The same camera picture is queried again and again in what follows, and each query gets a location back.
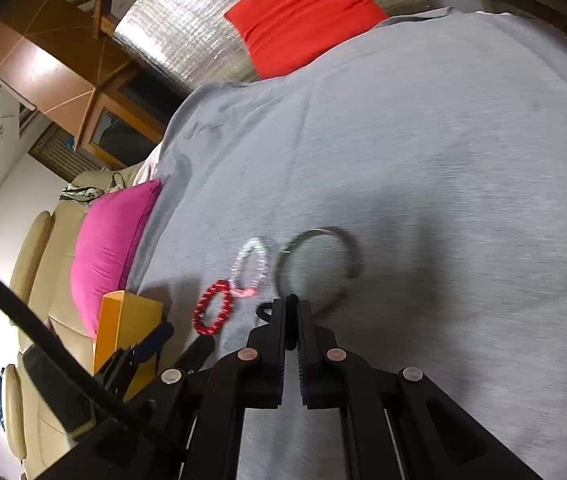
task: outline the red beaded bracelet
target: red beaded bracelet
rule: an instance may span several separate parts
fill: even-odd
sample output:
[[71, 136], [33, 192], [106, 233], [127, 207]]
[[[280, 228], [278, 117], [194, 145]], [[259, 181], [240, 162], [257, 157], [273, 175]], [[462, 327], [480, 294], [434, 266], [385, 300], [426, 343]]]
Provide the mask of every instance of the red beaded bracelet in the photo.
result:
[[[214, 298], [219, 292], [224, 294], [222, 310], [219, 312], [214, 323], [210, 326], [206, 326], [204, 325], [202, 317], [212, 298]], [[232, 312], [232, 301], [230, 285], [228, 285], [227, 280], [217, 280], [215, 283], [212, 283], [212, 285], [204, 292], [199, 303], [197, 303], [197, 306], [195, 307], [195, 311], [193, 312], [193, 327], [197, 333], [200, 335], [215, 335], [219, 332]]]

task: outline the pink cloth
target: pink cloth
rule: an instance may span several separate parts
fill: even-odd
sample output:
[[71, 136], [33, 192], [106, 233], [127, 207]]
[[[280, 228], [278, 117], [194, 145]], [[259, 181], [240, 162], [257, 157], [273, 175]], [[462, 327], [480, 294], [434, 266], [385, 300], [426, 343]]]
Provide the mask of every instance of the pink cloth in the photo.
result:
[[88, 334], [97, 335], [101, 298], [126, 287], [142, 232], [161, 191], [151, 180], [103, 195], [88, 210], [70, 269], [70, 291]]

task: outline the silver rivet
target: silver rivet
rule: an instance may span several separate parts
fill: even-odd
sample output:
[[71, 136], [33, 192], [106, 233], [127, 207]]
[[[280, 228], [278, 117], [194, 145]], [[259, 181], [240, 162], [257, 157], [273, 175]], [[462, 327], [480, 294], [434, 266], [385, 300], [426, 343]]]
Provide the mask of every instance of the silver rivet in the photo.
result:
[[257, 359], [259, 352], [257, 352], [254, 348], [242, 348], [237, 357], [242, 361], [254, 361]]
[[403, 372], [401, 373], [403, 374], [404, 379], [406, 381], [410, 381], [411, 383], [418, 383], [423, 379], [423, 372], [419, 368], [415, 368], [414, 366], [404, 368]]
[[161, 380], [166, 384], [179, 383], [181, 380], [181, 371], [176, 368], [169, 368], [161, 374]]
[[345, 351], [340, 348], [333, 348], [326, 352], [326, 357], [330, 361], [343, 361], [345, 359]]

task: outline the gray fabric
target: gray fabric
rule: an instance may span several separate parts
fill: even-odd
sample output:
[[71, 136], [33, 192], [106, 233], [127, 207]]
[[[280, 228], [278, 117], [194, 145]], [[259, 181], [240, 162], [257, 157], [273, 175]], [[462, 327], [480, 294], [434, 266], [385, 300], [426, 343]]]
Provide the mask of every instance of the gray fabric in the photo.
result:
[[[248, 238], [309, 228], [357, 239], [363, 273], [321, 323], [375, 367], [422, 368], [547, 479], [567, 479], [567, 39], [510, 15], [380, 27], [283, 78], [211, 84], [168, 127], [165, 187], [129, 288], [193, 338], [202, 291]], [[316, 238], [292, 262], [320, 303], [342, 276]], [[244, 345], [272, 281], [242, 300], [219, 354]], [[337, 413], [249, 412], [240, 478], [343, 478]]]

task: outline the bracelet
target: bracelet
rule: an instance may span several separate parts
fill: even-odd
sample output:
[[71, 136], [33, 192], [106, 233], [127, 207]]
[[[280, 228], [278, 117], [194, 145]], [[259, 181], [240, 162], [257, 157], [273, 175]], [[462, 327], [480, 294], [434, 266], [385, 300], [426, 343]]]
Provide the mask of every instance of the bracelet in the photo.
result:
[[279, 253], [279, 257], [277, 258], [277, 265], [275, 269], [275, 286], [277, 294], [280, 298], [284, 299], [288, 295], [285, 293], [284, 287], [282, 285], [285, 264], [288, 261], [288, 258], [290, 257], [291, 253], [294, 250], [298, 249], [305, 241], [317, 236], [334, 236], [343, 243], [343, 246], [347, 251], [346, 278], [348, 280], [348, 283], [344, 283], [340, 287], [340, 289], [331, 298], [331, 300], [327, 302], [327, 305], [317, 312], [318, 314], [320, 312], [323, 313], [333, 308], [345, 296], [349, 282], [357, 278], [361, 273], [361, 256], [355, 238], [344, 229], [340, 229], [338, 227], [323, 227], [320, 229], [311, 229], [309, 231], [304, 231], [297, 237], [293, 238], [292, 241]]
[[[224, 299], [222, 300], [222, 310], [217, 315], [217, 319], [210, 326], [204, 325], [204, 320], [202, 319], [204, 312], [208, 308], [212, 298], [214, 298], [218, 293], [222, 292], [224, 294]], [[195, 311], [193, 312], [193, 327], [199, 335], [215, 335], [219, 330], [222, 329], [224, 323], [228, 320], [228, 316], [232, 313], [232, 295], [230, 293], [230, 285], [226, 280], [217, 280], [212, 283], [211, 286], [206, 289], [203, 296], [197, 303]]]
[[[259, 258], [259, 266], [257, 267], [257, 275], [251, 280], [248, 288], [241, 288], [239, 278], [246, 266], [246, 261], [250, 254], [257, 253]], [[235, 263], [230, 271], [228, 284], [230, 285], [230, 293], [235, 298], [251, 298], [257, 295], [259, 283], [268, 275], [268, 262], [270, 254], [266, 244], [261, 238], [250, 238], [240, 249]]]

